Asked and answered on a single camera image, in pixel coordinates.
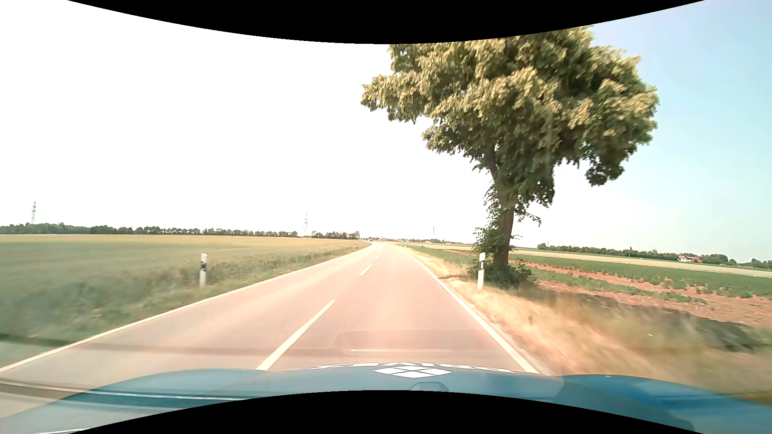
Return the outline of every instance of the green crop field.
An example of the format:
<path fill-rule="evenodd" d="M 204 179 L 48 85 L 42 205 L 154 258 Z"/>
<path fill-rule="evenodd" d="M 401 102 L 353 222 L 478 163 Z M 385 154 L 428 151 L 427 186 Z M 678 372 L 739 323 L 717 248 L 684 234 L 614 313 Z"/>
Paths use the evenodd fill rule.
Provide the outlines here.
<path fill-rule="evenodd" d="M 353 250 L 349 239 L 0 235 L 0 365 L 10 341 L 78 341 Z"/>
<path fill-rule="evenodd" d="M 772 279 L 767 277 L 533 256 L 526 253 L 511 253 L 510 259 L 519 259 L 528 263 L 540 263 L 566 270 L 606 273 L 632 280 L 649 282 L 675 290 L 683 290 L 686 287 L 699 287 L 698 293 L 716 293 L 727 297 L 752 297 L 757 295 L 772 298 Z"/>
<path fill-rule="evenodd" d="M 445 244 L 430 244 L 413 242 L 409 246 L 421 246 L 430 249 L 447 249 L 458 252 L 468 252 L 472 250 L 471 246 L 448 246 Z M 583 259 L 587 261 L 598 261 L 606 263 L 628 263 L 641 266 L 660 266 L 666 268 L 680 268 L 684 270 L 705 271 L 709 273 L 730 273 L 743 276 L 759 276 L 772 278 L 772 270 L 763 268 L 750 268 L 746 266 L 725 266 L 705 263 L 682 263 L 678 261 L 668 261 L 664 259 L 645 259 L 628 258 L 627 256 L 596 255 L 594 253 L 573 253 L 573 252 L 554 252 L 552 250 L 539 250 L 524 247 L 516 247 L 516 251 L 525 252 L 531 256 L 548 256 L 554 258 Z"/>
<path fill-rule="evenodd" d="M 416 245 L 409 245 L 413 250 L 426 253 L 432 256 L 436 256 L 439 259 L 445 260 L 449 263 L 454 263 L 458 266 L 468 266 L 475 258 L 469 253 L 453 252 L 442 249 L 431 249 L 428 247 L 421 247 Z M 658 297 L 664 300 L 674 300 L 682 303 L 705 303 L 706 301 L 698 297 L 690 297 L 683 294 L 668 292 L 656 292 L 650 290 L 642 290 L 628 285 L 620 285 L 618 283 L 610 283 L 603 279 L 593 279 L 587 276 L 572 276 L 566 273 L 558 273 L 550 270 L 541 270 L 536 267 L 528 267 L 533 273 L 533 278 L 537 280 L 548 280 L 550 282 L 565 283 L 570 287 L 583 287 L 586 290 L 598 291 L 598 292 L 614 292 L 614 293 L 626 293 L 630 295 L 646 295 L 650 297 Z"/>

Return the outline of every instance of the leaves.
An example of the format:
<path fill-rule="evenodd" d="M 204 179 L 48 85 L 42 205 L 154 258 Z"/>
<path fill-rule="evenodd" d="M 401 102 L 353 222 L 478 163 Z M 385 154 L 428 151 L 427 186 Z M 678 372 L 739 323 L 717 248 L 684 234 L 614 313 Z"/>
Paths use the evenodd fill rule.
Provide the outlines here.
<path fill-rule="evenodd" d="M 527 209 L 552 204 L 556 165 L 586 161 L 586 179 L 603 185 L 624 172 L 621 163 L 656 128 L 659 98 L 638 76 L 640 58 L 591 42 L 589 27 L 579 27 L 392 45 L 392 74 L 364 85 L 361 103 L 385 109 L 389 120 L 432 119 L 422 135 L 426 147 L 487 170 L 496 215 L 538 219 Z M 491 217 L 494 223 L 478 228 L 487 236 L 502 230 Z"/>

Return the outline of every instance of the white reflector post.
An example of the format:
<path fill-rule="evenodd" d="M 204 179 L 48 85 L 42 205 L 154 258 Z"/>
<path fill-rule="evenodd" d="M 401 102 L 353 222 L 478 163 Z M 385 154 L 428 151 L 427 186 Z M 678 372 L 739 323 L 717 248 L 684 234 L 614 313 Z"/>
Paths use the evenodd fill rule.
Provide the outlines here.
<path fill-rule="evenodd" d="M 485 279 L 485 252 L 480 253 L 480 271 L 477 272 L 477 290 L 483 290 L 483 280 Z"/>
<path fill-rule="evenodd" d="M 198 273 L 198 287 L 206 285 L 206 253 L 201 254 L 201 271 Z"/>

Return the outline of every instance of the road edge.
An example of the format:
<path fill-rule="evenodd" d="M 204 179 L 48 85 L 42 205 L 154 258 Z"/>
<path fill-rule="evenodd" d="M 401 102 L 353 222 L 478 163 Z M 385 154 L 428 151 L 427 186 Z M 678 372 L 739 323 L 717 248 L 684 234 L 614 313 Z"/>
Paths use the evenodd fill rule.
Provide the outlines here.
<path fill-rule="evenodd" d="M 406 249 L 400 250 L 408 254 L 416 263 L 418 263 L 418 265 L 421 266 L 421 268 L 426 271 L 426 273 L 429 274 L 429 276 L 432 277 L 432 279 L 435 280 L 435 282 L 439 283 L 446 291 L 448 291 L 448 293 L 453 296 L 455 301 L 464 307 L 464 309 L 475 320 L 477 320 L 484 329 L 486 329 L 491 337 L 493 337 L 493 339 L 496 340 L 499 345 L 501 345 L 504 351 L 506 351 L 521 367 L 523 367 L 526 372 L 531 374 L 554 375 L 552 370 L 550 370 L 541 361 L 538 361 L 538 359 L 536 359 L 534 356 L 528 354 L 528 351 L 526 351 L 522 345 L 516 343 L 514 338 L 502 330 L 501 326 L 499 326 L 495 321 L 492 321 L 486 315 L 481 314 L 477 309 L 475 309 L 473 305 L 464 300 L 461 296 L 455 293 L 454 290 L 448 287 L 445 282 L 442 282 L 437 276 L 435 276 L 435 274 L 429 268 L 427 268 L 417 257 L 412 255 Z"/>
<path fill-rule="evenodd" d="M 68 349 L 73 348 L 73 347 L 77 347 L 78 345 L 82 345 L 82 344 L 85 344 L 87 342 L 95 341 L 96 339 L 99 339 L 100 337 L 105 337 L 105 336 L 107 336 L 109 334 L 113 334 L 113 333 L 116 333 L 118 331 L 126 330 L 129 327 L 133 327 L 133 326 L 136 326 L 136 325 L 139 325 L 139 324 L 142 324 L 142 323 L 146 323 L 148 321 L 155 320 L 155 319 L 160 318 L 160 317 L 165 317 L 166 315 L 173 314 L 174 312 L 178 312 L 180 310 L 188 309 L 189 307 L 197 306 L 199 304 L 205 303 L 205 302 L 210 301 L 210 300 L 214 300 L 216 298 L 224 297 L 226 295 L 229 295 L 229 294 L 232 294 L 232 293 L 237 293 L 239 291 L 251 289 L 251 288 L 257 287 L 258 285 L 261 285 L 263 283 L 270 282 L 272 280 L 276 280 L 276 279 L 279 279 L 279 278 L 284 277 L 284 276 L 289 276 L 290 274 L 298 273 L 298 272 L 301 272 L 301 271 L 312 269 L 312 268 L 317 267 L 317 266 L 328 264 L 328 263 L 333 262 L 336 259 L 346 258 L 346 257 L 348 257 L 348 256 L 350 256 L 350 255 L 352 255 L 354 253 L 365 251 L 365 250 L 369 249 L 372 246 L 373 246 L 373 243 L 370 242 L 370 245 L 367 246 L 367 247 L 364 247 L 363 249 L 354 250 L 353 252 L 349 252 L 349 253 L 346 253 L 345 255 L 338 256 L 337 258 L 329 259 L 329 260 L 326 260 L 326 261 L 318 263 L 318 264 L 313 264 L 312 266 L 307 266 L 307 267 L 301 268 L 299 270 L 290 271 L 289 273 L 284 273 L 284 274 L 278 275 L 276 277 L 271 277 L 270 279 L 261 280 L 261 281 L 259 281 L 257 283 L 253 283 L 251 285 L 247 285 L 246 287 L 241 287 L 241 288 L 237 288 L 235 290 L 230 290 L 228 292 L 225 292 L 225 293 L 222 293 L 222 294 L 218 294 L 218 295 L 215 295 L 213 297 L 205 298 L 204 300 L 195 301 L 193 303 L 186 304 L 184 306 L 177 307 L 177 308 L 172 309 L 172 310 L 167 310 L 166 312 L 161 312 L 160 314 L 156 314 L 156 315 L 154 315 L 152 317 L 144 318 L 143 320 L 134 321 L 131 324 L 126 324 L 124 326 L 116 327 L 116 328 L 108 330 L 108 331 L 103 331 L 102 333 L 95 334 L 95 335 L 93 335 L 91 337 L 87 337 L 86 339 L 82 339 L 81 341 L 73 342 L 72 344 L 67 344 L 67 345 L 64 345 L 62 347 L 57 347 L 57 348 L 54 348 L 52 350 L 48 350 L 48 351 L 46 351 L 44 353 L 32 356 L 30 358 L 26 358 L 24 360 L 20 360 L 20 361 L 17 361 L 15 363 L 11 363 L 11 364 L 8 364 L 6 366 L 0 367 L 0 372 L 9 371 L 9 370 L 11 370 L 13 368 L 17 368 L 19 366 L 22 366 L 23 364 L 28 364 L 29 362 L 39 360 L 39 359 L 44 358 L 46 356 L 50 356 L 52 354 L 56 354 L 56 353 L 59 353 L 61 351 L 65 351 L 65 350 L 68 350 Z"/>

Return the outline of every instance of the tree trunk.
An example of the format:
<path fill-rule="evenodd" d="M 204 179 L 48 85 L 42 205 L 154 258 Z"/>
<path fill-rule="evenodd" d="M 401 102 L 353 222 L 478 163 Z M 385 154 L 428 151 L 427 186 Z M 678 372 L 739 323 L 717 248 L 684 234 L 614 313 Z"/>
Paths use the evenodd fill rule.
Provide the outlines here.
<path fill-rule="evenodd" d="M 510 240 L 512 239 L 512 224 L 515 222 L 515 210 L 513 208 L 501 212 L 499 220 L 499 234 L 501 243 L 493 255 L 494 266 L 508 266 L 510 264 Z"/>

